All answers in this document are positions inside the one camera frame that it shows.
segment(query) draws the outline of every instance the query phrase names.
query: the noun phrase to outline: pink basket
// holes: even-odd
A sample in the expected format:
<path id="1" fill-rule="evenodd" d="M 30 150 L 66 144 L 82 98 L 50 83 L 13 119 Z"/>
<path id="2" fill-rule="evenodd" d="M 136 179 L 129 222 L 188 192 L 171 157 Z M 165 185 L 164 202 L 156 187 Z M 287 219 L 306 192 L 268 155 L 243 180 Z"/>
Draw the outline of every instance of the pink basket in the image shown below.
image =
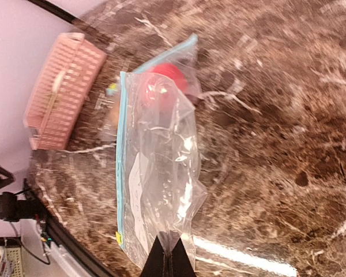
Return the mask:
<path id="1" fill-rule="evenodd" d="M 65 149 L 107 55 L 81 33 L 57 38 L 33 89 L 24 125 L 32 149 Z"/>

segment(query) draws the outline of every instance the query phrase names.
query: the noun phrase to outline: wire rack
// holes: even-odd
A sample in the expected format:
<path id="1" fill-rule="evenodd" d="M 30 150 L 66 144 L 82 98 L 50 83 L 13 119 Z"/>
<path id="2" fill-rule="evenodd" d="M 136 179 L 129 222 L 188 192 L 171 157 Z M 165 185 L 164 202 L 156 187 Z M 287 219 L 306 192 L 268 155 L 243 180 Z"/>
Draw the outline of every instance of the wire rack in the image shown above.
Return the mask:
<path id="1" fill-rule="evenodd" d="M 3 248 L 0 277 L 23 277 L 21 248 Z"/>

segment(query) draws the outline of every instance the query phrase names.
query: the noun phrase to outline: marble countertop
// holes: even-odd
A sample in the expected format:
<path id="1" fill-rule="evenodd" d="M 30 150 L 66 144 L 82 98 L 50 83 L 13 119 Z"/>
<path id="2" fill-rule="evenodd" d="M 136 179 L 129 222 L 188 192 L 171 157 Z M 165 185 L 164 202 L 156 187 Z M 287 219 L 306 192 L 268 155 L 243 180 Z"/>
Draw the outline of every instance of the marble countertop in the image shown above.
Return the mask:
<path id="1" fill-rule="evenodd" d="M 195 32 L 208 189 L 193 220 L 197 276 L 346 277 L 346 1 L 145 2 L 86 16 L 108 60 L 67 151 L 33 152 L 31 187 L 106 266 L 138 276 L 115 240 L 104 90 Z"/>

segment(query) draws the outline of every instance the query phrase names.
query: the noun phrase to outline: plastic zipper bag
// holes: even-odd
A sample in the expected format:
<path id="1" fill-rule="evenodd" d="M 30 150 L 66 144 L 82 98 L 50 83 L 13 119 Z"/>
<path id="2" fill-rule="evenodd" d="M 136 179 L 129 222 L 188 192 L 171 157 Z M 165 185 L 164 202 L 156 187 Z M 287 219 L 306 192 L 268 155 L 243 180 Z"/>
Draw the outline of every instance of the plastic zipper bag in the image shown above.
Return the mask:
<path id="1" fill-rule="evenodd" d="M 196 45 L 197 35 L 193 34 L 186 41 L 154 57 L 133 72 L 155 72 L 173 78 L 191 102 L 196 103 L 201 92 L 200 83 L 193 70 L 197 59 Z M 120 91 L 120 84 L 112 84 L 106 89 L 107 99 L 112 104 L 100 132 L 101 141 L 111 142 L 116 139 Z"/>
<path id="2" fill-rule="evenodd" d="M 183 49 L 175 52 L 175 58 L 187 55 Z M 200 87 L 188 88 L 199 89 L 192 95 L 200 92 Z M 194 268 L 191 221 L 207 195 L 198 180 L 200 167 L 194 106 L 177 80 L 157 73 L 122 72 L 116 144 L 117 237 L 140 268 L 156 236 L 164 250 L 175 247 L 179 236 L 163 233 L 180 235 Z"/>

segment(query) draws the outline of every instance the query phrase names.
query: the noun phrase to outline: white paper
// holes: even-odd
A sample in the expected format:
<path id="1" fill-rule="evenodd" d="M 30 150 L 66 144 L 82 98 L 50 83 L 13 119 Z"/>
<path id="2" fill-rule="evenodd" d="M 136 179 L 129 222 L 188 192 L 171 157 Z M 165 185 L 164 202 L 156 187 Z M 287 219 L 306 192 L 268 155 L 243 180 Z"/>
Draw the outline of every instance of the white paper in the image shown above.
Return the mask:
<path id="1" fill-rule="evenodd" d="M 137 153 L 128 179 L 130 203 L 134 217 L 134 232 L 147 254 L 149 249 L 141 213 L 142 185 L 140 176 L 146 173 L 148 162 L 149 160 L 144 154 Z"/>

